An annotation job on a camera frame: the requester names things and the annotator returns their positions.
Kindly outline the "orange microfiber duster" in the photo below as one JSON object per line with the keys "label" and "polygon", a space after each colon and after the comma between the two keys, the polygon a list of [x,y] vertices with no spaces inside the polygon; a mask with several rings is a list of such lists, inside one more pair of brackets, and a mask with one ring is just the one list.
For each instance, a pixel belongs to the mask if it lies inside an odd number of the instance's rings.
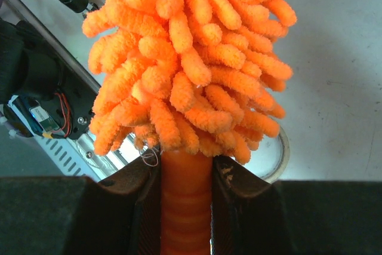
{"label": "orange microfiber duster", "polygon": [[129,134],[160,148],[160,254],[209,254],[211,170],[218,155],[250,161],[276,137],[272,96],[292,77],[273,44],[295,25],[285,0],[106,0],[82,25],[88,65],[106,75],[93,104],[94,151]]}

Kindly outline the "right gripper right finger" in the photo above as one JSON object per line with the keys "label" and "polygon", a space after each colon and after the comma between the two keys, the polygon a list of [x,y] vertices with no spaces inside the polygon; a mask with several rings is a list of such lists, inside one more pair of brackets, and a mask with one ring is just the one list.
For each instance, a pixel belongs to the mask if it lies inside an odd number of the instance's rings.
{"label": "right gripper right finger", "polygon": [[212,168],[214,254],[380,254],[381,183],[267,183],[227,156]]}

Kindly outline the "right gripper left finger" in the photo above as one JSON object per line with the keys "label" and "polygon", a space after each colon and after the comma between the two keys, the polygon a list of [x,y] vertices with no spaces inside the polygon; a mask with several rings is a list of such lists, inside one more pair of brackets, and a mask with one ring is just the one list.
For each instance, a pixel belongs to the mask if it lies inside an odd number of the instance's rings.
{"label": "right gripper left finger", "polygon": [[2,254],[159,254],[161,169],[1,179]]}

